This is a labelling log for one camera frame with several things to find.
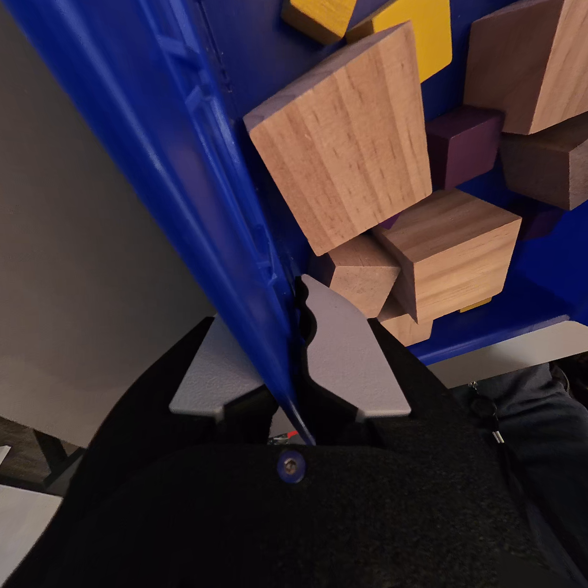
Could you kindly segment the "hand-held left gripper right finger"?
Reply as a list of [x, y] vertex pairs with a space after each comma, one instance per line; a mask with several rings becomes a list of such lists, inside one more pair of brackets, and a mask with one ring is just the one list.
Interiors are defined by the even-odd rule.
[[310, 275], [296, 278], [300, 409], [318, 445], [347, 444], [411, 408], [364, 313]]

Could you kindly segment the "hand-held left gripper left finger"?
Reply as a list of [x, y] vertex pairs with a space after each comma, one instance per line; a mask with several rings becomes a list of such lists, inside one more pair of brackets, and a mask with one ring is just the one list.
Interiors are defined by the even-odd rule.
[[254, 364], [215, 316], [169, 404], [172, 413], [208, 419], [220, 436], [267, 443], [278, 405]]

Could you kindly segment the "pile of coloured wooden cubes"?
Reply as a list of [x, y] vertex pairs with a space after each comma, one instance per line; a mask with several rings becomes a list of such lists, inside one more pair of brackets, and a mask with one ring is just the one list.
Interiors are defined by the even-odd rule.
[[[466, 46], [469, 29], [474, 20], [512, 4], [513, 1], [450, 1], [450, 24], [454, 43], [453, 64], [416, 90], [404, 74], [392, 79], [393, 97], [408, 88], [417, 107], [422, 107], [422, 120], [457, 107], [463, 93], [466, 70]], [[283, 22], [280, 16], [282, 1], [239, 1], [232, 15], [236, 19], [232, 57], [227, 58], [235, 85], [238, 117], [246, 116], [266, 99], [283, 90], [315, 66], [343, 48], [343, 42], [322, 47], [305, 34]], [[352, 167], [350, 179], [343, 177], [343, 188], [351, 188], [352, 202], [359, 209], [351, 213], [351, 220], [367, 205], [376, 203], [376, 196], [388, 195], [397, 201], [400, 188], [409, 188], [409, 196], [417, 195], [409, 182], [408, 172], [415, 171], [416, 179], [429, 179], [428, 167], [417, 162], [410, 151], [408, 139], [400, 139], [396, 123], [387, 122], [386, 114], [379, 114], [368, 103], [368, 131], [383, 131], [385, 144], [380, 151], [385, 155], [383, 172], [390, 175], [391, 188], [376, 188], [364, 199], [362, 188], [367, 164], [374, 161], [370, 151], [366, 164]], [[516, 336], [550, 327], [560, 322], [576, 321], [587, 325], [587, 205], [578, 212], [567, 212], [553, 232], [540, 239], [516, 246], [514, 266], [506, 277], [506, 285], [494, 301], [472, 311], [458, 311], [445, 318], [435, 319], [432, 336], [410, 347], [412, 353], [425, 364], [433, 364], [448, 357], [506, 341]]]

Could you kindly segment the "blue plastic box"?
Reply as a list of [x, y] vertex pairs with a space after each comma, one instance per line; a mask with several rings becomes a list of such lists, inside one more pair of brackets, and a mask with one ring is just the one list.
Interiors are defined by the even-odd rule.
[[[267, 380], [295, 429], [290, 283], [310, 252], [243, 117], [327, 47], [283, 22], [283, 1], [1, 1], [125, 174]], [[507, 1], [407, 1], [417, 39], [448, 63], [424, 82], [428, 120], [458, 106], [473, 21]], [[587, 344], [587, 204], [518, 246], [493, 302], [436, 319], [424, 364], [571, 327]]]

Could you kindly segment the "person's dark clothing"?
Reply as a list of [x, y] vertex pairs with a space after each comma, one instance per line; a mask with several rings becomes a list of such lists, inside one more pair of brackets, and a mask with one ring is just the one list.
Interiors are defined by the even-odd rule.
[[450, 391], [490, 445], [497, 427], [511, 494], [548, 565], [587, 587], [587, 408], [567, 376], [538, 364]]

